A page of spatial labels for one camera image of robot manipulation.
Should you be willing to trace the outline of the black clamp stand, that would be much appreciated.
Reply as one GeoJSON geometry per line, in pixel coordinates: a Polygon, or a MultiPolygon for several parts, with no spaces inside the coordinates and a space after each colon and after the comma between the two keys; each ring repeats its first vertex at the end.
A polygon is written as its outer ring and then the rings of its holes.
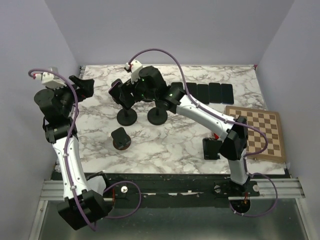
{"type": "Polygon", "coordinates": [[[168,114],[167,111],[162,108],[153,107],[148,111],[147,119],[152,125],[160,126],[167,121],[168,114]]]}

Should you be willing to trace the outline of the black phone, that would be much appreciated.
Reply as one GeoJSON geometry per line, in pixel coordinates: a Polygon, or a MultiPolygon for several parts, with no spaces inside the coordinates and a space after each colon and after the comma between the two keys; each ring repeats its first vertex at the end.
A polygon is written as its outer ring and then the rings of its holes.
{"type": "Polygon", "coordinates": [[[184,89],[184,84],[182,82],[172,82],[171,86],[175,88],[184,89]]]}
{"type": "Polygon", "coordinates": [[[221,102],[227,105],[234,104],[234,92],[232,84],[221,84],[221,102]]]}
{"type": "Polygon", "coordinates": [[[186,85],[190,95],[192,95],[194,98],[197,98],[198,96],[197,84],[194,82],[187,82],[186,85]]]}
{"type": "Polygon", "coordinates": [[[198,84],[197,85],[197,99],[205,105],[208,105],[210,103],[209,85],[208,84],[198,84]]]}

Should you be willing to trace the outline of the teal phone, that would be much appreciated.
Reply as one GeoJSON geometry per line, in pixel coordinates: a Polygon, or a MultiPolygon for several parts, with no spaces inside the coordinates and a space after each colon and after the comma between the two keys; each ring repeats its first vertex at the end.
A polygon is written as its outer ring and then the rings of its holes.
{"type": "Polygon", "coordinates": [[[209,87],[209,102],[214,104],[222,103],[221,84],[217,82],[211,82],[209,87]]]}

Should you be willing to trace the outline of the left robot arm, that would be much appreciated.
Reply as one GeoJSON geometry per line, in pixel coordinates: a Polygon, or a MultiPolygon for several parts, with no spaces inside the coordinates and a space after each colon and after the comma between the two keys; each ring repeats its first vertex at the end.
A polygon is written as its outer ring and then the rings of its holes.
{"type": "Polygon", "coordinates": [[[34,73],[32,77],[45,86],[34,96],[43,113],[42,128],[52,145],[63,180],[63,201],[57,205],[58,214],[74,229],[89,226],[108,215],[112,204],[104,200],[111,185],[103,172],[85,176],[75,119],[77,104],[94,94],[94,80],[82,80],[71,75],[71,84],[50,73],[34,73]]]}

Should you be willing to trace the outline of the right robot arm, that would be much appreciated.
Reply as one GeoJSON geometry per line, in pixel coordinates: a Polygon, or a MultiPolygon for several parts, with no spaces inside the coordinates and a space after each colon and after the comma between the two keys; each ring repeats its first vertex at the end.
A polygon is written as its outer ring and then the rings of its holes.
{"type": "Polygon", "coordinates": [[[160,71],[153,66],[127,63],[124,68],[131,77],[119,87],[120,104],[129,109],[137,102],[152,101],[159,109],[187,117],[209,129],[222,140],[219,153],[228,160],[230,191],[236,196],[247,192],[246,119],[222,114],[188,96],[185,89],[166,84],[160,71]]]}

